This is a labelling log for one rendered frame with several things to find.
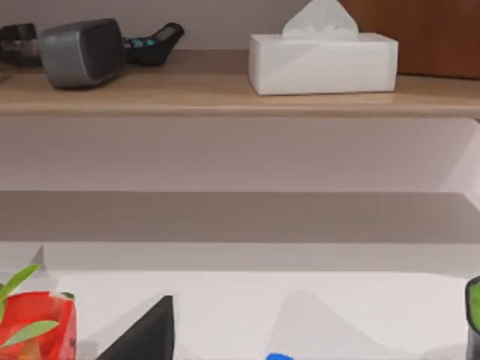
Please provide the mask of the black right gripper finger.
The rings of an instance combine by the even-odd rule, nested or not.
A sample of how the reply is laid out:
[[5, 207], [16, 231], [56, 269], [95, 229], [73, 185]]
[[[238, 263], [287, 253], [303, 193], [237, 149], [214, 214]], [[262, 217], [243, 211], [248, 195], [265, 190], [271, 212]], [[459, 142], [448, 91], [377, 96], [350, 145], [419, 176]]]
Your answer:
[[173, 296], [163, 296], [95, 360], [173, 360]]

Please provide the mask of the red plant pot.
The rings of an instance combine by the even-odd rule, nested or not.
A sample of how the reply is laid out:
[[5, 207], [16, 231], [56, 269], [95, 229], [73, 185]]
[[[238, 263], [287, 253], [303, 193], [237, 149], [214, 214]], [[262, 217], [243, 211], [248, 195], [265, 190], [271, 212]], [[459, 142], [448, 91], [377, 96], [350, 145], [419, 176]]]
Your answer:
[[0, 360], [77, 360], [77, 309], [70, 292], [14, 293], [41, 266], [0, 283]]

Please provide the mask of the wooden shelf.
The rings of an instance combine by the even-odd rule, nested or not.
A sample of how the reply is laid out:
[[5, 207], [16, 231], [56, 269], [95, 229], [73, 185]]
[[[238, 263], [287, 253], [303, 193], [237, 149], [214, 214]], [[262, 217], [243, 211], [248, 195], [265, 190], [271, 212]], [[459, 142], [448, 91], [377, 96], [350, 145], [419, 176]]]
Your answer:
[[54, 89], [37, 68], [0, 64], [0, 116], [471, 118], [480, 81], [399, 76], [392, 93], [260, 96], [244, 50], [178, 50], [91, 90]]

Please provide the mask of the black remote control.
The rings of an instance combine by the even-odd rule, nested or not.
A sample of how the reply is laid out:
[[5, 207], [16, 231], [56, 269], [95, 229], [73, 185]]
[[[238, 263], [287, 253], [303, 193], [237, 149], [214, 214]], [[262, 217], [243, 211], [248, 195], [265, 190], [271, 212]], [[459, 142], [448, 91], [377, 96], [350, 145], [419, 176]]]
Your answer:
[[147, 67], [162, 66], [184, 35], [185, 30], [181, 25], [168, 22], [149, 36], [123, 37], [127, 63]]

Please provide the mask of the grey speaker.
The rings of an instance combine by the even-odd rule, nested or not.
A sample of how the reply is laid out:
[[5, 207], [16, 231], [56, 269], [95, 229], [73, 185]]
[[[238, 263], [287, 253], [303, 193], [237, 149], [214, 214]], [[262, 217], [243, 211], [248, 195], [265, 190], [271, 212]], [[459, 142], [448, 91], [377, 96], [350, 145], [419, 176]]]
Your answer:
[[116, 78], [125, 68], [122, 33], [113, 18], [44, 29], [38, 38], [43, 71], [56, 89], [87, 89]]

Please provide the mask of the black device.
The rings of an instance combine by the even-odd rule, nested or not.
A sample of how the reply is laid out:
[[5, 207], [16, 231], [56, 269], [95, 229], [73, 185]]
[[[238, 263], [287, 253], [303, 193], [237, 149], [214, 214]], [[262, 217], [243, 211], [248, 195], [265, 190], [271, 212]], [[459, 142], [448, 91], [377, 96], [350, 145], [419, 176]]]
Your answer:
[[18, 68], [37, 68], [42, 65], [37, 30], [33, 23], [0, 28], [0, 62]]

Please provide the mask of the white tissue box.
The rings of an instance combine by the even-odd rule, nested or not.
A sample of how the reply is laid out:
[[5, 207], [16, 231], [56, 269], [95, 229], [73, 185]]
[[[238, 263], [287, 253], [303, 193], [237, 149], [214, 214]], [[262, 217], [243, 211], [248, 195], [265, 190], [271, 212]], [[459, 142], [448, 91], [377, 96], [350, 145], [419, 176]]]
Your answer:
[[361, 33], [338, 0], [310, 0], [279, 34], [253, 34], [249, 79], [259, 95], [392, 92], [398, 42]]

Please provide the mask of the green and black cup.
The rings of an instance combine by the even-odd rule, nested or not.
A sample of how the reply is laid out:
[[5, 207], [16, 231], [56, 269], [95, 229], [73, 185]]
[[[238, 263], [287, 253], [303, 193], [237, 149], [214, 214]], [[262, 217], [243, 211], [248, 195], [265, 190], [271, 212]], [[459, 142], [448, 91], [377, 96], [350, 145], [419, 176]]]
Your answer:
[[467, 282], [465, 305], [468, 324], [466, 360], [480, 360], [480, 276]]

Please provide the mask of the dark wooden cabinet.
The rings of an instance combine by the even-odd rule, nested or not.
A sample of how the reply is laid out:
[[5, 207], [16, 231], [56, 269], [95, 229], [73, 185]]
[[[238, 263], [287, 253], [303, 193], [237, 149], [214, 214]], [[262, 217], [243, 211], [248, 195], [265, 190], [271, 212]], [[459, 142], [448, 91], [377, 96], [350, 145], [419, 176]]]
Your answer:
[[340, 0], [361, 32], [399, 43], [398, 72], [480, 80], [480, 0]]

